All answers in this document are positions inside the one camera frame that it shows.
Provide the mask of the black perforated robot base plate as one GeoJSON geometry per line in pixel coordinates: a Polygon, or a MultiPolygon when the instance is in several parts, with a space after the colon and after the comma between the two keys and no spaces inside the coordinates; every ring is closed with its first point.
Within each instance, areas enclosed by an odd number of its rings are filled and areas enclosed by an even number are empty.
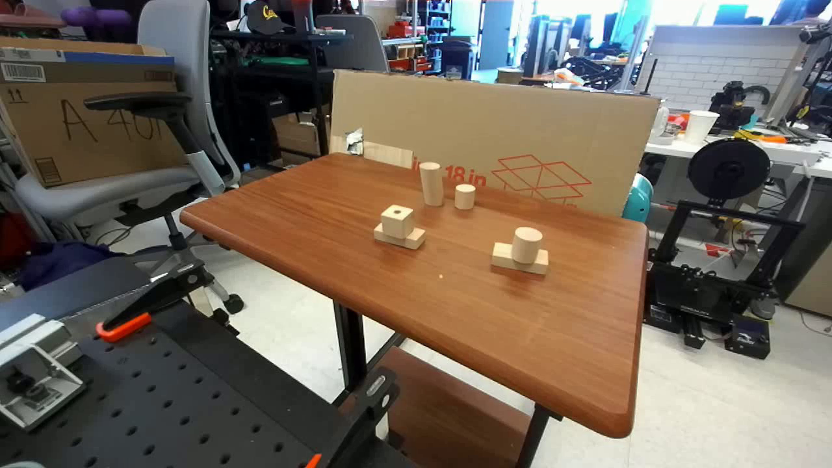
{"type": "Polygon", "coordinates": [[[374,436],[388,388],[344,414],[186,309],[120,343],[32,316],[2,334],[2,353],[28,347],[82,394],[34,431],[2,418],[0,468],[407,468],[374,436]]]}

